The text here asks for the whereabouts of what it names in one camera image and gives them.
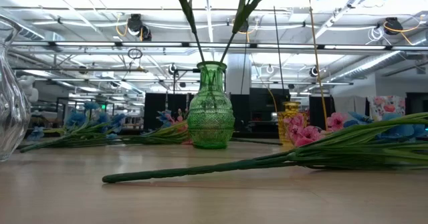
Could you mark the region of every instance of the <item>vase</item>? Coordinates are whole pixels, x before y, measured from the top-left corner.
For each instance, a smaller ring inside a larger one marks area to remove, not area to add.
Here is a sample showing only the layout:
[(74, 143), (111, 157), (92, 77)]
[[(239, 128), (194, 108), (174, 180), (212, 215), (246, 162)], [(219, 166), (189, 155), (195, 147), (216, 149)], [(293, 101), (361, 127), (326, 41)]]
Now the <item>vase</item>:
[[(294, 148), (294, 143), (288, 136), (288, 124), (284, 122), (286, 118), (293, 118), (299, 114), (300, 102), (284, 102), (285, 111), (278, 113), (278, 133), (280, 134), (280, 140), (283, 147), (286, 150), (291, 150)], [(304, 116), (303, 127), (306, 126), (306, 113), (301, 113)]]
[(31, 116), (30, 104), (7, 63), (7, 50), (20, 30), (18, 24), (0, 16), (0, 161), (7, 160), (21, 143)]
[(233, 133), (235, 118), (232, 103), (223, 91), (223, 70), (221, 62), (202, 62), (201, 84), (198, 94), (192, 99), (187, 123), (196, 148), (227, 148), (227, 141)]

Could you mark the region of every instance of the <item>yellow vase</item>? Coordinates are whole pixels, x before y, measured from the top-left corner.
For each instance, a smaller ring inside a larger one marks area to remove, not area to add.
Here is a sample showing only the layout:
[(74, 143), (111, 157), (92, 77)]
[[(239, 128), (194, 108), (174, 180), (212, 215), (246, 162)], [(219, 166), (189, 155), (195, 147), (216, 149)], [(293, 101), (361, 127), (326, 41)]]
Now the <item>yellow vase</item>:
[[(294, 148), (294, 145), (292, 140), (288, 137), (288, 125), (284, 123), (284, 118), (293, 118), (295, 115), (299, 114), (300, 102), (289, 101), (282, 104), (284, 105), (285, 111), (278, 113), (278, 132), (284, 149), (291, 150)], [(301, 114), (304, 115), (304, 126), (306, 126), (306, 113)]]

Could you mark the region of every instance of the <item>wooden table surface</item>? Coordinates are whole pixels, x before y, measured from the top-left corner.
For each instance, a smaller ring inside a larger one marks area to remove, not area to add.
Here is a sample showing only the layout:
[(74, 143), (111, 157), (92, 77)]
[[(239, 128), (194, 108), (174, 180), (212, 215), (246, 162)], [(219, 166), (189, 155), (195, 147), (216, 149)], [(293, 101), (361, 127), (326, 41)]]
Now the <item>wooden table surface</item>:
[(428, 172), (231, 171), (103, 184), (112, 173), (216, 164), (281, 151), (231, 143), (14, 153), (0, 163), (0, 223), (428, 223)]

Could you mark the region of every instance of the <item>flower stem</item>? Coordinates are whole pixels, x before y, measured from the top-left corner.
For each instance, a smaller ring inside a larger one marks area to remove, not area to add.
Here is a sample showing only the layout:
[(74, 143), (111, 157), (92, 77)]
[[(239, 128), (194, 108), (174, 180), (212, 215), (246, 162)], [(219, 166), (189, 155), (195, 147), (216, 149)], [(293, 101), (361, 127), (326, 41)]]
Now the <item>flower stem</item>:
[(193, 33), (193, 34), (195, 34), (195, 39), (196, 39), (196, 43), (197, 43), (197, 45), (198, 45), (199, 53), (201, 54), (202, 62), (205, 62), (205, 58), (203, 57), (203, 52), (202, 52), (201, 43), (199, 43), (198, 35), (197, 35), (197, 33)]
[(232, 36), (229, 39), (229, 43), (227, 43), (226, 49), (223, 53), (223, 56), (221, 56), (221, 60), (220, 60), (221, 63), (223, 63), (223, 60), (225, 59), (226, 54), (227, 54), (227, 50), (229, 50), (230, 44), (232, 43), (232, 40), (235, 37), (235, 35), (236, 35), (236, 33), (232, 33)]

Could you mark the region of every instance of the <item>green glass vase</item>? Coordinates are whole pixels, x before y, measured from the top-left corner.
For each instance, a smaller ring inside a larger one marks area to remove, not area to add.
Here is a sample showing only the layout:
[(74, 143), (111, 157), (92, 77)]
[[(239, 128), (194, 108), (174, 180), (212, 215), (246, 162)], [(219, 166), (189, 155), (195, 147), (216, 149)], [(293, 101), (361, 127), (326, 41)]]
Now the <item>green glass vase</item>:
[(227, 148), (227, 141), (233, 133), (232, 103), (223, 91), (223, 70), (221, 62), (201, 62), (201, 85), (192, 99), (187, 123), (196, 148)]

